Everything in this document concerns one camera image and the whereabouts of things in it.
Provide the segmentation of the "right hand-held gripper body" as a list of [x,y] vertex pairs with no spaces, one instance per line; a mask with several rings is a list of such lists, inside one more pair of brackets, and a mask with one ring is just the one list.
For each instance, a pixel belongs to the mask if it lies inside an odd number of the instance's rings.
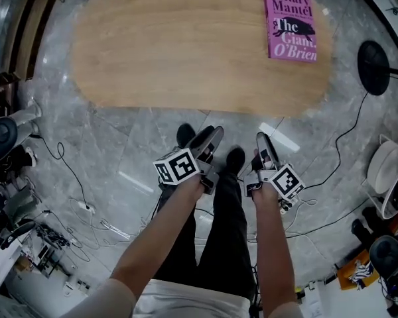
[[271,184],[286,201],[292,201],[305,188],[304,182],[289,164],[276,166],[271,161],[264,162],[262,168],[252,170],[244,177],[245,195],[251,197],[252,191],[260,189],[263,184]]

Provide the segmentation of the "person's left forearm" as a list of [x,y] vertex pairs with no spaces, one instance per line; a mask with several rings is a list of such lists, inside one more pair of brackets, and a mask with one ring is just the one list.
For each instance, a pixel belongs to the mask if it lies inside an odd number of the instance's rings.
[[140,297],[170,253],[203,193],[199,175],[177,185],[163,208],[121,255],[111,278],[125,284],[135,297]]

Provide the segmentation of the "person's right forearm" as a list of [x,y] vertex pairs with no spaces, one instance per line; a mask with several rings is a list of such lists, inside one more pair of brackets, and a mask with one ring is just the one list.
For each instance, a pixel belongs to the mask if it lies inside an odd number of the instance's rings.
[[263,312],[268,317],[282,304],[296,301],[295,274],[278,193],[264,183],[253,191],[257,217],[257,275]]

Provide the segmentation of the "oval wooden table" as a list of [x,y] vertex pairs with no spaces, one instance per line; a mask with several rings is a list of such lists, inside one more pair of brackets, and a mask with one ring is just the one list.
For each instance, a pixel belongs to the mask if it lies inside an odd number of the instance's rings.
[[268,56],[263,0],[89,0],[78,15],[72,78],[104,107],[296,117],[328,91],[332,31],[310,1],[314,63]]

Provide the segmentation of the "person's right hand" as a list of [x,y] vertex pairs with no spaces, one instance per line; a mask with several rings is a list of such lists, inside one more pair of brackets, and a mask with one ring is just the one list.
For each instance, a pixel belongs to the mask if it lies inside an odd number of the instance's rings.
[[254,150],[254,157],[253,160],[251,161],[251,165],[254,167],[257,167],[257,169],[261,169],[261,167],[266,163],[266,162],[271,162],[271,159],[268,155],[266,155],[264,158],[261,157],[260,151],[256,148]]

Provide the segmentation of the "person's black left shoe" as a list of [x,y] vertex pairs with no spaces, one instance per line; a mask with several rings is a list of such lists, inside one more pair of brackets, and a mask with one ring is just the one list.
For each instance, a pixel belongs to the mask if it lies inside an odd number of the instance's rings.
[[176,141],[179,148],[185,148],[186,145],[196,136],[196,132],[189,123],[183,123],[179,126],[176,133]]

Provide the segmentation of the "person's black right shoe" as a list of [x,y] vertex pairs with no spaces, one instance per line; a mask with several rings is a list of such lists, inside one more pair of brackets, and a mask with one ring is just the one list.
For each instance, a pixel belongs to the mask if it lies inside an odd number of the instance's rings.
[[236,146],[228,153],[226,157],[225,171],[227,173],[231,173],[237,176],[240,173],[241,169],[243,168],[244,164],[245,164],[245,151],[241,147]]

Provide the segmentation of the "person's leg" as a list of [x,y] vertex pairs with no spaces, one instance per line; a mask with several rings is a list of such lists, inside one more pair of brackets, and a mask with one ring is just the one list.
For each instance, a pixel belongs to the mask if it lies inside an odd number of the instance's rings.
[[194,210],[186,220],[165,261],[154,275],[154,279],[193,286],[196,280],[196,220]]
[[255,280],[247,246],[247,220],[235,174],[220,175],[213,210],[212,227],[197,268],[197,283],[201,288],[251,301]]

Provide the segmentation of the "person's left leg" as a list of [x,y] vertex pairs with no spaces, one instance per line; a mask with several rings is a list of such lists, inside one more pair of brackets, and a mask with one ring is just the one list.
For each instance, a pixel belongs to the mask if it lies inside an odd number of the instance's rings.
[[193,286],[196,280],[196,220],[194,210],[186,220],[165,261],[154,275],[154,279]]

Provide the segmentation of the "white round basket table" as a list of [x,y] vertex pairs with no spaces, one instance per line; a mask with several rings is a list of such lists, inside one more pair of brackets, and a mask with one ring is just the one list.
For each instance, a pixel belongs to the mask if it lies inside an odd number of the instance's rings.
[[398,214],[398,144],[381,134],[379,148],[372,156],[366,182],[376,193],[375,206],[381,217],[391,219]]

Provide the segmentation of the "striped cloth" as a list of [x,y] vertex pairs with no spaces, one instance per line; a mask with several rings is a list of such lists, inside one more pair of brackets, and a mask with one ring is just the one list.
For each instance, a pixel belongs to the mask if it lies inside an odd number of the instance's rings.
[[357,286],[358,290],[362,290],[366,287],[364,284],[364,279],[373,274],[374,267],[372,266],[371,262],[362,264],[360,260],[356,260],[354,265],[355,270],[348,279]]

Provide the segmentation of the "pink book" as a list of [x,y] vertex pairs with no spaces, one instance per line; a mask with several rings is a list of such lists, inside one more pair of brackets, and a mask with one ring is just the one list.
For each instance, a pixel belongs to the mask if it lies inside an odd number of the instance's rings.
[[314,63],[316,32],[311,0],[264,0],[268,57]]

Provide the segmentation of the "brown wooden cabinet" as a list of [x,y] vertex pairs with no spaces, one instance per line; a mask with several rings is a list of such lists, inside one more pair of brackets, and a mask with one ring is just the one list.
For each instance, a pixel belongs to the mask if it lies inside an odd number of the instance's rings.
[[15,74],[0,73],[0,117],[15,112],[18,86],[19,78]]

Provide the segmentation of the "wooden steps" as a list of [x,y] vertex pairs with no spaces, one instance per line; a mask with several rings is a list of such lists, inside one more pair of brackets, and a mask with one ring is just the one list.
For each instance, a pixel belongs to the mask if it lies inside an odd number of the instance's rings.
[[57,0],[17,0],[3,49],[2,70],[27,81],[33,78],[38,51]]

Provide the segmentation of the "black pedestal fan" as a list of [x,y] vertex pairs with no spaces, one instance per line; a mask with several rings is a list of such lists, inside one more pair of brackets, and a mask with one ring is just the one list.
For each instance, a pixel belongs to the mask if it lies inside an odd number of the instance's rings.
[[385,50],[376,41],[366,40],[360,45],[357,64],[360,81],[371,95],[383,95],[390,79],[398,80],[398,69],[389,65]]

